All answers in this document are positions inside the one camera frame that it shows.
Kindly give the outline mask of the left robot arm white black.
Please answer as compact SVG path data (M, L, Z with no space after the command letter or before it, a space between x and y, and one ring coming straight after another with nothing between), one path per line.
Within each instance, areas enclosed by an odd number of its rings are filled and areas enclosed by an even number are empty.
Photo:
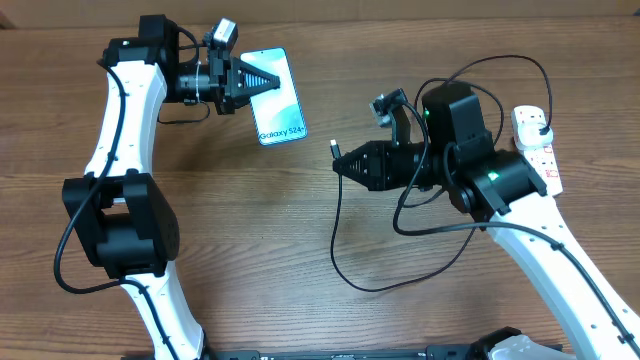
M84 174L64 182L66 236L77 236L109 287L136 306L156 359L211 359L215 353L180 284L177 216L152 175L161 107L202 104L220 115L277 89L280 78L232 55L236 24L222 19L191 38L192 59L180 57L186 30L163 15L145 15L136 36L112 39L100 59L108 97L101 133Z

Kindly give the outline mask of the Samsung Galaxy smartphone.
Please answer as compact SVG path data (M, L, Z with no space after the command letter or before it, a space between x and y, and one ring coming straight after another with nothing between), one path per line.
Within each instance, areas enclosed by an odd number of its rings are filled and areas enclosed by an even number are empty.
M279 88L250 99L259 143L269 146L305 138L308 129L285 49L245 52L240 59L280 79Z

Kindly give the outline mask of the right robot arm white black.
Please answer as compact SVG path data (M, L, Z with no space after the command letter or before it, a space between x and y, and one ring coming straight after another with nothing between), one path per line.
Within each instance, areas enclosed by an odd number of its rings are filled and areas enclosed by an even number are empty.
M565 332L575 359L635 359L639 317L613 289L564 221L545 181L520 153L499 150L477 95L448 81L420 106L402 90L377 97L371 110L392 132L342 153L332 167L371 191L441 187L525 273Z

